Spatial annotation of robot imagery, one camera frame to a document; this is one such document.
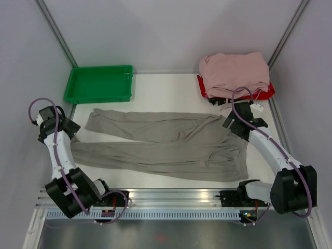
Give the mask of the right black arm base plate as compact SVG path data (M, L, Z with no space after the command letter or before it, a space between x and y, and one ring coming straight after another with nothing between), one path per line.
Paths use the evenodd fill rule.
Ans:
M215 195L221 202L222 207L232 208L255 208L267 207L268 204L264 201L251 199L246 194L238 190L221 190Z

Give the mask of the grey trousers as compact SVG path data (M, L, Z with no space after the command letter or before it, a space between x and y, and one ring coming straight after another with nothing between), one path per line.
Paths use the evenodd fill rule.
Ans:
M247 142L223 127L224 116L200 113L140 113L94 109L85 128L119 142L73 139L76 163L194 181L248 178Z

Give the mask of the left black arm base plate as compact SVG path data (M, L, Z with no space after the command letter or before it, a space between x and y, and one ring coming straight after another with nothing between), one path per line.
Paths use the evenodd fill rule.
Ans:
M129 192L126 190L112 190L111 192L105 194L101 201L100 206L109 207L125 207L126 200L129 201Z

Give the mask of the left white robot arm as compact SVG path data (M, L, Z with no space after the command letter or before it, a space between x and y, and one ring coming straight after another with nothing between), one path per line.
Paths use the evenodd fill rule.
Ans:
M109 205L113 193L102 179L92 181L74 162L71 140L80 126L68 119L60 106L39 111L38 140L47 146L52 165L50 183L45 185L48 196L68 218L73 218L95 205Z

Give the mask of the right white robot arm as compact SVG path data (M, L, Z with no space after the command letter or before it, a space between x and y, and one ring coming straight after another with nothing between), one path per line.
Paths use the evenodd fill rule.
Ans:
M300 210L311 212L317 206L317 172L303 165L276 142L262 118L254 118L252 101L234 103L223 127L254 146L272 169L272 184L258 179L243 181L238 186L237 201L249 205L254 200L269 203L279 213Z

